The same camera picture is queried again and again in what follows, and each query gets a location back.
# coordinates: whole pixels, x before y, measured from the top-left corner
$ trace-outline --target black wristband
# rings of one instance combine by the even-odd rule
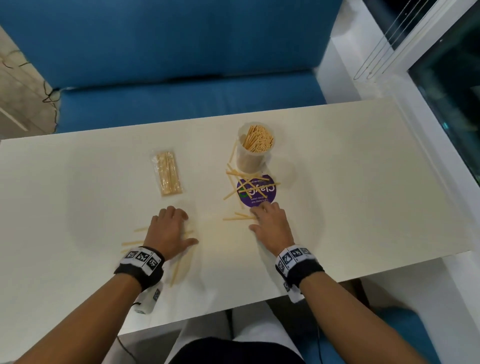
[[[142,291],[155,286],[163,276],[165,258],[156,249],[140,246],[132,248],[120,261],[114,274],[125,273],[134,277],[142,286]]]
[[[300,282],[312,273],[325,272],[315,256],[300,245],[284,249],[276,259],[275,268],[289,287],[300,286]]]

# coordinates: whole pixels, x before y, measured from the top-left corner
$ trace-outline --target forearm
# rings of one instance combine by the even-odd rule
[[[115,275],[16,363],[100,364],[140,292],[135,278]]]
[[[300,284],[315,318],[348,364],[426,364],[400,335],[325,273]]]

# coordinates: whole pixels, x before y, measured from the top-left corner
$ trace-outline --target window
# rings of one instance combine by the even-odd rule
[[[363,0],[396,49],[437,0]]]
[[[480,184],[480,1],[408,73]]]

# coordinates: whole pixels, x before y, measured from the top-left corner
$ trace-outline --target white table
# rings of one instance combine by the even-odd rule
[[[0,363],[18,358],[105,283],[121,243],[161,207],[200,244],[151,315],[121,333],[285,294],[225,175],[237,130],[276,133],[269,171],[297,243],[337,281],[469,250],[468,228],[393,101],[378,99],[5,140],[0,144]],[[160,196],[150,154],[174,150],[184,193]]]

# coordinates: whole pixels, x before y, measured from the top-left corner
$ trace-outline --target pants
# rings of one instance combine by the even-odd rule
[[[293,350],[301,358],[297,347],[266,302],[248,304],[234,308],[232,311],[234,341],[275,342]],[[208,337],[232,339],[225,311],[188,320],[173,345],[165,364],[168,364],[180,349],[189,342]]]

